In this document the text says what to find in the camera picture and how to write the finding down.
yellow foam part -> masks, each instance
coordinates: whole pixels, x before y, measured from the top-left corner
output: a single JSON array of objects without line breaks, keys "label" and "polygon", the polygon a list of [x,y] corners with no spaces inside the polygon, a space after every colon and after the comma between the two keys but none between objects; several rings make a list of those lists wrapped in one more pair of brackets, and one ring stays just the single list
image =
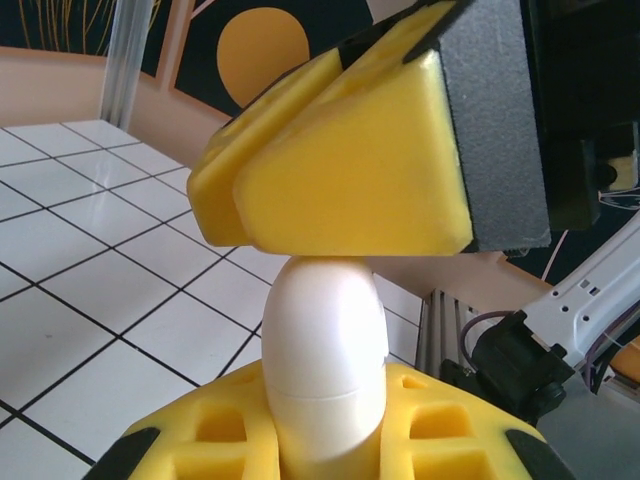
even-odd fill
[{"label": "yellow foam part", "polygon": [[[160,435],[130,480],[279,480],[278,440],[255,362],[133,425]],[[402,365],[387,366],[380,480],[529,480],[505,432],[531,426]]]},{"label": "yellow foam part", "polygon": [[250,243],[233,200],[238,172],[340,73],[338,52],[327,52],[278,82],[213,135],[187,182],[193,213],[209,243]]},{"label": "yellow foam part", "polygon": [[402,63],[453,4],[396,24],[246,163],[234,194],[257,247],[450,255],[470,243],[439,55]]}]

orange circle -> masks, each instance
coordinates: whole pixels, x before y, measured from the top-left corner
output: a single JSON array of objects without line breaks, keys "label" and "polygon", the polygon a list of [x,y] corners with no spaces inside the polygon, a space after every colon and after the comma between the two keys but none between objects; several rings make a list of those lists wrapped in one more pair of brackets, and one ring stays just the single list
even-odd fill
[{"label": "orange circle", "polygon": [[253,8],[225,25],[217,57],[222,83],[244,107],[280,75],[309,60],[309,42],[290,13]]}]

black wall mural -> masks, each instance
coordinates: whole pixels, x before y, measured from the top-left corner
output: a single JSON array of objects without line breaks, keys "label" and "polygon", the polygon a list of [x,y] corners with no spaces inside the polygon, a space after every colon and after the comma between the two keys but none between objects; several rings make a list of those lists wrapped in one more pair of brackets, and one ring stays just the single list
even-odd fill
[{"label": "black wall mural", "polygon": [[[0,46],[105,56],[117,0],[2,0]],[[142,71],[155,76],[172,0],[155,0]]]},{"label": "black wall mural", "polygon": [[371,23],[366,0],[197,0],[175,86],[234,115],[282,73]]},{"label": "black wall mural", "polygon": [[640,211],[640,188],[603,194],[600,203],[602,214],[589,230],[554,232],[548,248],[508,262],[551,285],[564,280]]}]

white cylinder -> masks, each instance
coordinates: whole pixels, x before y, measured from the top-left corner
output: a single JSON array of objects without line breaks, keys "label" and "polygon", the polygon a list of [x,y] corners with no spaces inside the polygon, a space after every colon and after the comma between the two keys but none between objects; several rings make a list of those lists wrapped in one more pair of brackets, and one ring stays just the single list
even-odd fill
[{"label": "white cylinder", "polygon": [[378,478],[388,349],[384,308],[363,262],[285,265],[262,326],[283,478]]}]

white tile floor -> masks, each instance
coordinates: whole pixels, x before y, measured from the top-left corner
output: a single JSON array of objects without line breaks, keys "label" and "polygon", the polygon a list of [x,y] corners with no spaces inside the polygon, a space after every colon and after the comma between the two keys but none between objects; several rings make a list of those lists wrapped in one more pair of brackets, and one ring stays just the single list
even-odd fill
[{"label": "white tile floor", "polygon": [[[131,423],[260,358],[286,257],[208,246],[188,174],[104,122],[0,129],[2,478],[80,478]],[[412,362],[420,299],[376,283],[389,360]]]}]

